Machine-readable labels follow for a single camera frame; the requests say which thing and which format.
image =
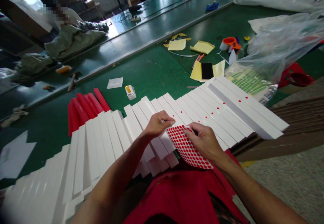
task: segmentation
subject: white paper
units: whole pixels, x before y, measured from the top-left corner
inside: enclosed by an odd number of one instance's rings
[[[249,20],[247,22],[251,25],[252,30],[255,33],[258,33],[261,26],[267,25],[267,24],[270,24],[270,23],[273,23],[273,22],[281,21],[286,17],[288,17],[288,15],[280,15],[280,16],[276,16],[276,17],[267,17],[267,18],[259,18],[259,19]]]
[[[36,142],[27,142],[28,131],[25,131],[2,149],[0,156],[0,180],[17,178],[24,167]]]
[[[110,79],[107,85],[107,89],[112,89],[112,88],[118,88],[122,87],[123,85],[123,78],[115,78],[115,79]]]

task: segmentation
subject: hand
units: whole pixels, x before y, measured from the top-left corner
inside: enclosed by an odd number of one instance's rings
[[[175,122],[165,111],[158,112],[152,115],[144,133],[152,138],[158,137],[166,128],[171,127]]]
[[[203,157],[217,165],[216,163],[222,160],[226,153],[220,147],[212,128],[195,122],[189,124],[189,126],[198,132],[198,136],[185,129],[183,130],[184,133]]]

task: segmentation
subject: yellow paper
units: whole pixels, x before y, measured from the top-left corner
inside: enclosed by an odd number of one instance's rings
[[[214,45],[200,40],[198,40],[198,42],[195,44],[194,47],[190,46],[191,50],[197,51],[199,53],[204,53],[204,54],[209,54],[214,48],[215,48]]]
[[[195,62],[190,78],[196,81],[201,80],[201,63],[199,61]]]
[[[168,50],[174,50],[174,51],[179,51],[179,50],[184,50],[186,47],[186,39],[180,39],[180,40],[175,40],[175,41],[170,41]]]
[[[224,76],[224,70],[225,70],[225,60],[222,60],[218,64],[213,65],[214,77]]]

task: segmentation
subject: red object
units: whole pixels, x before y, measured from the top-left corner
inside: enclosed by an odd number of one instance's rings
[[[145,223],[156,214],[164,214],[179,224],[219,223],[209,192],[228,208],[238,222],[248,223],[232,201],[235,191],[218,168],[169,171],[156,177],[124,223]]]
[[[95,114],[92,112],[89,104],[87,103],[87,101],[85,100],[85,98],[83,97],[83,95],[81,93],[77,94],[78,97],[78,101],[81,104],[83,110],[86,112],[86,114],[88,115],[89,118],[95,118]]]
[[[214,168],[208,159],[200,155],[189,138],[184,134],[184,129],[192,132],[192,129],[189,126],[184,125],[167,128],[168,136],[177,148],[182,159],[193,167],[202,169]]]
[[[89,96],[89,99],[91,100],[91,102],[96,107],[97,113],[100,114],[104,109],[102,108],[102,106],[100,105],[100,103],[98,102],[96,97],[91,92],[88,94],[88,96]]]
[[[101,92],[99,91],[98,88],[94,89],[94,93],[96,94],[101,106],[103,107],[104,111],[109,111],[110,107],[108,106],[108,103],[106,102],[106,100],[104,99],[104,97],[102,96]]]
[[[71,103],[69,103],[68,105],[67,105],[67,120],[68,120],[68,124],[69,124],[69,137],[71,137],[72,136],[72,111],[71,111]]]
[[[71,118],[72,118],[72,132],[75,132],[80,127],[80,117],[72,100],[70,102],[70,111],[71,111]]]
[[[89,120],[88,115],[85,113],[85,111],[83,110],[81,104],[79,103],[76,97],[72,98],[72,102],[80,116],[80,125],[84,125]]]
[[[90,100],[88,94],[84,94],[83,96],[84,96],[85,100],[87,101],[88,105],[90,106],[92,112],[95,114],[95,116],[98,116],[97,109],[94,106],[94,104],[92,103],[92,101]]]

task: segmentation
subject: person's left hand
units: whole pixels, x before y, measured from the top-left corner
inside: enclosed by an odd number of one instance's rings
[[[175,122],[165,111],[158,112],[152,115],[144,133],[152,138],[158,137],[166,128],[171,127]]]

